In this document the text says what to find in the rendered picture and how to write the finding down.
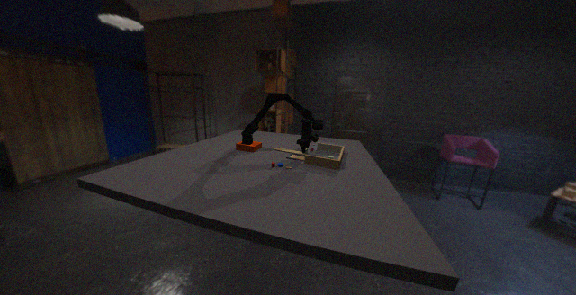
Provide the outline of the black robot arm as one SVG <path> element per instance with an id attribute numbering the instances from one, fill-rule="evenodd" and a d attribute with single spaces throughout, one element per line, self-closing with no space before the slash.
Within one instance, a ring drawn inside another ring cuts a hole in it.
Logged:
<path id="1" fill-rule="evenodd" d="M 262 107 L 260 112 L 255 117 L 255 119 L 253 121 L 251 121 L 245 127 L 245 130 L 243 130 L 241 132 L 241 134 L 242 134 L 242 143 L 241 144 L 251 145 L 253 143 L 253 138 L 252 138 L 253 135 L 252 134 L 254 132 L 256 132 L 257 129 L 259 128 L 258 123 L 265 116 L 265 114 L 267 113 L 269 108 L 271 106 L 273 106 L 277 101 L 281 101 L 281 100 L 287 101 L 290 105 L 292 105 L 295 109 L 297 109 L 300 112 L 300 114 L 304 117 L 304 119 L 306 119 L 306 120 L 302 119 L 300 121 L 300 122 L 302 122 L 302 129 L 303 130 L 311 130 L 311 124 L 312 124 L 313 129 L 323 130 L 323 120 L 314 120 L 314 118 L 312 117 L 311 111 L 309 111 L 306 108 L 299 105 L 296 101 L 294 101 L 294 99 L 292 97 L 289 96 L 289 94 L 269 94 L 265 100 L 265 105 Z M 310 121 L 308 121 L 308 120 L 310 120 Z M 313 135 L 313 134 L 309 133 L 307 140 L 309 140 L 309 139 L 312 140 L 313 142 L 317 142 L 319 139 L 319 135 L 318 134 Z"/>

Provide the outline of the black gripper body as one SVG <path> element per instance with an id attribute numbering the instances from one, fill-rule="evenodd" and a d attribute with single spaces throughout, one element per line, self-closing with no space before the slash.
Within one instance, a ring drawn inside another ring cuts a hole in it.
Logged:
<path id="1" fill-rule="evenodd" d="M 297 144 L 307 145 L 308 141 L 311 141 L 310 139 L 307 140 L 307 137 L 308 137 L 308 134 L 312 132 L 312 130 L 302 130 L 301 132 L 302 132 L 302 137 L 297 140 Z"/>

